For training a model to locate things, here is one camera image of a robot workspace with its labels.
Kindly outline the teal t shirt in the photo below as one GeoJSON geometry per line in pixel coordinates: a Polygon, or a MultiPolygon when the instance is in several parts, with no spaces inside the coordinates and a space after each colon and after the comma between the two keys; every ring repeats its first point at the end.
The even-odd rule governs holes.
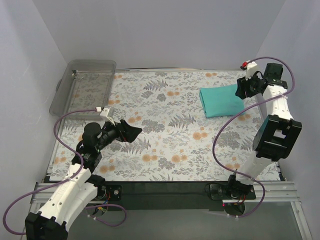
{"type": "Polygon", "coordinates": [[[245,109],[244,101],[235,95],[237,85],[201,88],[199,98],[207,118],[235,116],[245,109]]]}

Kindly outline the clear plastic bin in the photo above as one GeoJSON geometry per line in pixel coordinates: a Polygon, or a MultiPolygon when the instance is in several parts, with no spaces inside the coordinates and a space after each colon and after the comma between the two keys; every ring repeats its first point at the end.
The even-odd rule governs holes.
{"type": "Polygon", "coordinates": [[[108,104],[116,71],[113,60],[76,59],[68,63],[49,108],[52,116],[79,111],[76,120],[98,120],[96,112],[86,112],[108,104]]]}

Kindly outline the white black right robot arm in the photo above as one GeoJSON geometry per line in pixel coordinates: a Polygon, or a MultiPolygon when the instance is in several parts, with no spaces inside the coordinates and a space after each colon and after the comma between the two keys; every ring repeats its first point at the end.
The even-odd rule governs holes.
{"type": "Polygon", "coordinates": [[[260,72],[255,62],[245,62],[242,69],[246,74],[237,80],[235,95],[241,99],[262,95],[267,115],[253,139],[251,157],[228,178],[226,193],[232,199],[247,196],[253,191],[253,180],[266,167],[287,158],[302,130],[302,123],[289,110],[288,84],[281,79],[283,66],[268,63],[260,72]]]}

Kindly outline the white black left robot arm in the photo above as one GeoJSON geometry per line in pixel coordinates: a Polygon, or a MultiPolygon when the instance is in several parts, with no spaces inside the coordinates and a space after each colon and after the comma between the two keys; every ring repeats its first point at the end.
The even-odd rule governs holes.
{"type": "Polygon", "coordinates": [[[102,159],[101,151],[115,140],[132,143],[142,131],[125,120],[115,123],[107,121],[103,126],[97,122],[88,123],[62,184],[38,212],[27,215],[26,238],[67,239],[72,223],[87,204],[93,199],[101,200],[110,195],[106,180],[94,174],[102,159]]]}

